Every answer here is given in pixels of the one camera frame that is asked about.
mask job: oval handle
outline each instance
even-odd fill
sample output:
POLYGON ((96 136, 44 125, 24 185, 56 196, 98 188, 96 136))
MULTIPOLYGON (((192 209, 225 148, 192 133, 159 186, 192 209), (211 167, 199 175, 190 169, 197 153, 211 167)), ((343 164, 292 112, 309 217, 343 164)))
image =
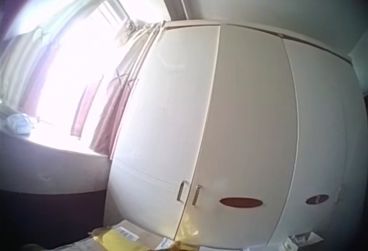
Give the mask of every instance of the oval handle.
POLYGON ((196 193, 194 194, 193 202, 191 203, 193 206, 197 204, 197 200, 198 200, 198 196, 200 195, 201 188, 202 188, 201 185, 197 185, 197 189, 195 190, 196 193))
POLYGON ((183 193, 183 189, 184 189, 184 184, 185 184, 185 182, 183 180, 183 182, 180 184, 180 187, 179 187, 177 201, 181 201, 180 198, 182 197, 182 193, 183 193))

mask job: ceiling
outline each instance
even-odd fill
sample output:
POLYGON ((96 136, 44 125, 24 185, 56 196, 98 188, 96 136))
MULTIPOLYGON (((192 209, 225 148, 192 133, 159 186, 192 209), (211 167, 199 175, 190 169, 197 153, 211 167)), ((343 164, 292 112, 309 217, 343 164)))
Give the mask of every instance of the ceiling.
POLYGON ((190 19, 249 21, 320 40, 350 53, 368 29, 364 0, 184 0, 190 19))

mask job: label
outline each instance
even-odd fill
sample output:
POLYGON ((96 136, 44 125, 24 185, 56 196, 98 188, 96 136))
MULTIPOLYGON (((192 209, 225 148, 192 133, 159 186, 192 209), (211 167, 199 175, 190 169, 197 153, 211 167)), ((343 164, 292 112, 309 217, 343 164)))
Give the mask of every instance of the label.
POLYGON ((138 235, 130 232, 129 230, 127 230, 124 227, 118 227, 116 230, 116 232, 118 232, 119 234, 121 234, 122 236, 129 238, 131 241, 137 241, 139 239, 138 235))
POLYGON ((169 238, 163 238, 162 241, 159 243, 159 245, 156 247, 156 250, 159 250, 159 249, 167 249, 173 243, 174 243, 174 241, 170 240, 169 238))

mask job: plastic bag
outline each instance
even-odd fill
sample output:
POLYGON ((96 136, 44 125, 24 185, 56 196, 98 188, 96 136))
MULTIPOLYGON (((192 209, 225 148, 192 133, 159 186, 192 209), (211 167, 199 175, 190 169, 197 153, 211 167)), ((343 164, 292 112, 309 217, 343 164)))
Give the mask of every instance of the plastic bag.
POLYGON ((33 123, 28 115, 23 113, 12 114, 6 119, 7 128, 14 134, 29 135, 33 128, 33 123))

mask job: white wardrobe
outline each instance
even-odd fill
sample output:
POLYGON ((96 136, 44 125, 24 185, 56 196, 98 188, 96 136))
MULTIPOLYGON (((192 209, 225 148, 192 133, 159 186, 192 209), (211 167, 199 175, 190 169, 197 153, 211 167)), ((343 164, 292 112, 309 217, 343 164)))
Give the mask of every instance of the white wardrobe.
POLYGON ((342 240, 357 227, 368 126, 354 69, 324 47, 263 31, 166 28, 122 119, 106 225, 124 218, 216 248, 311 230, 342 240))

